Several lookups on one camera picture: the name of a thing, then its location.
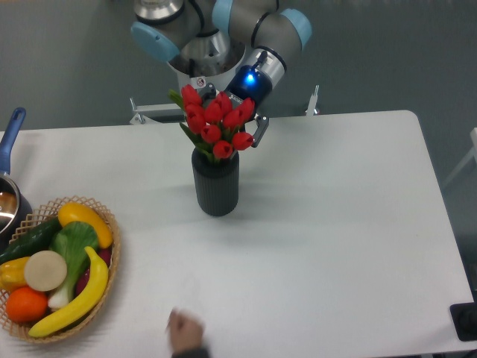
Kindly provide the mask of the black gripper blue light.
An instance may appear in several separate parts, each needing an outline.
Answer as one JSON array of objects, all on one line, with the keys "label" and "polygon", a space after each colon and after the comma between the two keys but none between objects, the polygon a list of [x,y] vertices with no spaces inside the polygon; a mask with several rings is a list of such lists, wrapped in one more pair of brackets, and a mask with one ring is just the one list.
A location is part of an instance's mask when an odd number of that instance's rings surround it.
[{"label": "black gripper blue light", "polygon": [[[224,91],[243,101],[247,98],[251,99],[254,102],[254,110],[257,111],[272,89],[272,81],[265,73],[251,65],[244,65],[237,71]],[[210,103],[217,95],[213,83],[208,83],[205,87],[197,89],[197,92],[203,103]],[[269,117],[257,113],[253,120],[256,123],[256,130],[253,134],[252,147],[257,148],[268,129]]]}]

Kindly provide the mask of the dark sleeve forearm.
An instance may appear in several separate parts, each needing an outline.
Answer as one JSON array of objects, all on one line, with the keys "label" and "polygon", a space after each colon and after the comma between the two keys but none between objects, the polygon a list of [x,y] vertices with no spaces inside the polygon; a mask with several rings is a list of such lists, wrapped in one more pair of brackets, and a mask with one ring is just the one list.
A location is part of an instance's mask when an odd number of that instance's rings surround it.
[{"label": "dark sleeve forearm", "polygon": [[199,347],[182,351],[179,353],[173,353],[172,358],[210,358],[209,351],[206,348]]}]

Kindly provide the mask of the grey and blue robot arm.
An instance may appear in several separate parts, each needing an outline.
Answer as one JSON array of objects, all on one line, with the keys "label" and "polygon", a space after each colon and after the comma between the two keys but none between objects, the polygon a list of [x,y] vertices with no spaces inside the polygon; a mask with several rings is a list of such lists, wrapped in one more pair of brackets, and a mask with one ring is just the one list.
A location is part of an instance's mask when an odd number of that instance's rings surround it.
[{"label": "grey and blue robot arm", "polygon": [[279,1],[135,1],[134,42],[175,71],[179,87],[225,91],[259,107],[312,36],[308,18]]}]

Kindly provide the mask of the person's hand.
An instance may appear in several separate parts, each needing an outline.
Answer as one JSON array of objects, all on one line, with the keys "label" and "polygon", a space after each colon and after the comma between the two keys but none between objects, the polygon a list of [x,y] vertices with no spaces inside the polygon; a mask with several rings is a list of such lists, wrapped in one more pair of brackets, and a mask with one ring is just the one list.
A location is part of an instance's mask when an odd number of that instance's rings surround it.
[{"label": "person's hand", "polygon": [[173,309],[165,331],[173,355],[196,351],[203,347],[203,325],[193,316]]}]

